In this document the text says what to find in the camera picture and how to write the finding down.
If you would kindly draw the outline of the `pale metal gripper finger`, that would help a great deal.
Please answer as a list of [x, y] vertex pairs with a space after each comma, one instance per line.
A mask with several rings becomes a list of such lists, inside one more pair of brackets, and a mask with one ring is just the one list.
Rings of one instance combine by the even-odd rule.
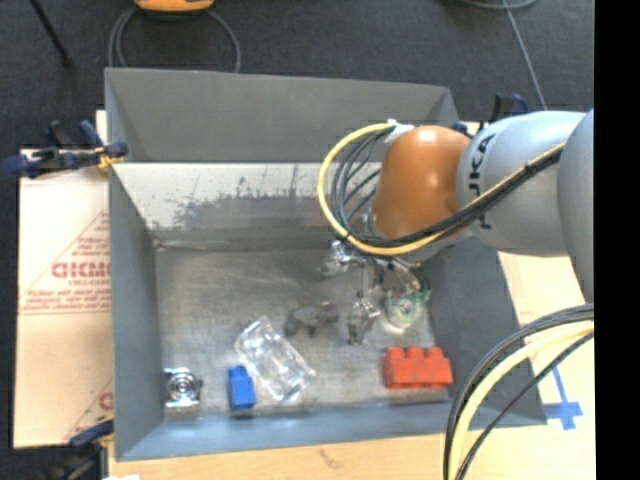
[[348, 311], [347, 331], [348, 343], [359, 345], [363, 340], [363, 324], [365, 323], [365, 310], [361, 301], [356, 301]]
[[362, 335], [365, 336], [369, 333], [378, 316], [380, 315], [380, 309], [370, 301], [364, 301], [362, 305]]

